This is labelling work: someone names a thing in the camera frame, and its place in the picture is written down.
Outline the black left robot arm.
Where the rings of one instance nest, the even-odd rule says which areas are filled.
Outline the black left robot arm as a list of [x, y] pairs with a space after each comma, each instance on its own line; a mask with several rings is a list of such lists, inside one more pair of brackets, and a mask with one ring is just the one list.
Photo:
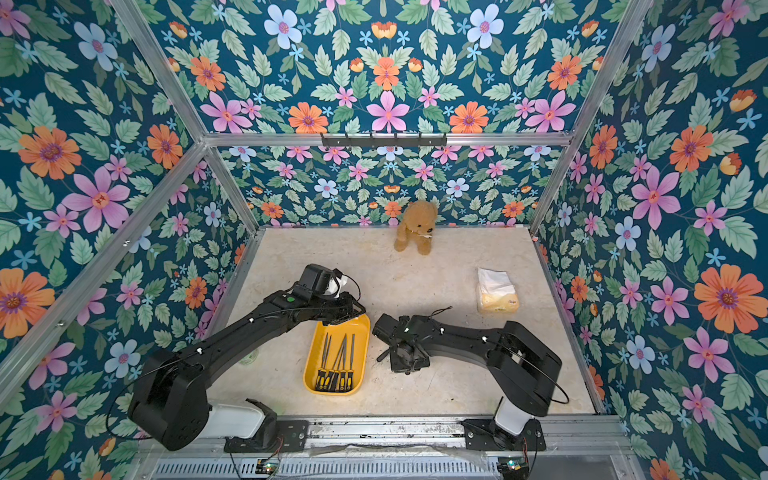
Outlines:
[[248, 354], [303, 322], [339, 325], [365, 314], [360, 296], [345, 291], [342, 278], [337, 269], [309, 264], [289, 289], [266, 296], [209, 338], [178, 352], [155, 351], [135, 383], [129, 419], [170, 451], [199, 437], [255, 434], [266, 419], [261, 407], [211, 404], [207, 390]]

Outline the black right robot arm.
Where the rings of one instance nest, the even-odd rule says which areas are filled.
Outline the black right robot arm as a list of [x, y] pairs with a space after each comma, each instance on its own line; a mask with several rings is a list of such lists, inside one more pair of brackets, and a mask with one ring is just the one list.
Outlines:
[[562, 360], [522, 324], [476, 329], [449, 325], [426, 315], [394, 318], [383, 314], [373, 335], [387, 345], [378, 359], [390, 359], [395, 373], [409, 375], [448, 357], [486, 368], [504, 397], [494, 414], [497, 431], [522, 436], [548, 414]]

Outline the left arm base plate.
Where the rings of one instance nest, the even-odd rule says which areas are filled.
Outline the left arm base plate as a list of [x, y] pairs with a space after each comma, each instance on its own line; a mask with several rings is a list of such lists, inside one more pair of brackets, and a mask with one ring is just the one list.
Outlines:
[[303, 451], [308, 439], [305, 420], [266, 420], [250, 438], [232, 437], [224, 451], [231, 454], [294, 453]]

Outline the yellow plastic storage tray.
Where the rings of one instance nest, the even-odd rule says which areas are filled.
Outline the yellow plastic storage tray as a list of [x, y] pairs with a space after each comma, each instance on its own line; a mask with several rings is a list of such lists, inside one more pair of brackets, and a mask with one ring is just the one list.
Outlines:
[[326, 396], [348, 396], [363, 382], [371, 322], [366, 314], [339, 325], [318, 323], [304, 371], [304, 385]]

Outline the file tool yellow black handle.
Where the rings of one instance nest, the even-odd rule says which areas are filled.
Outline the file tool yellow black handle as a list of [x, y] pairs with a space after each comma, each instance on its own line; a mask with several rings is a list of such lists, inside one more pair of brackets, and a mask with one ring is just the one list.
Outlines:
[[327, 364], [327, 356], [328, 356], [328, 349], [329, 349], [329, 335], [325, 334], [324, 341], [323, 341], [323, 348], [320, 355], [320, 364], [319, 368], [317, 370], [317, 376], [315, 379], [315, 390], [320, 391], [324, 385], [325, 377], [327, 373], [326, 364]]

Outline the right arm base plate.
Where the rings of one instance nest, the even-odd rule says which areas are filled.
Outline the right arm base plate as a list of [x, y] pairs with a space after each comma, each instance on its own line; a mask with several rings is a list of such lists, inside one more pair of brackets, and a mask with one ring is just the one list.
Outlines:
[[528, 420], [517, 435], [502, 429], [490, 418], [465, 419], [460, 425], [464, 428], [468, 450], [541, 452], [547, 449], [541, 423], [536, 419]]

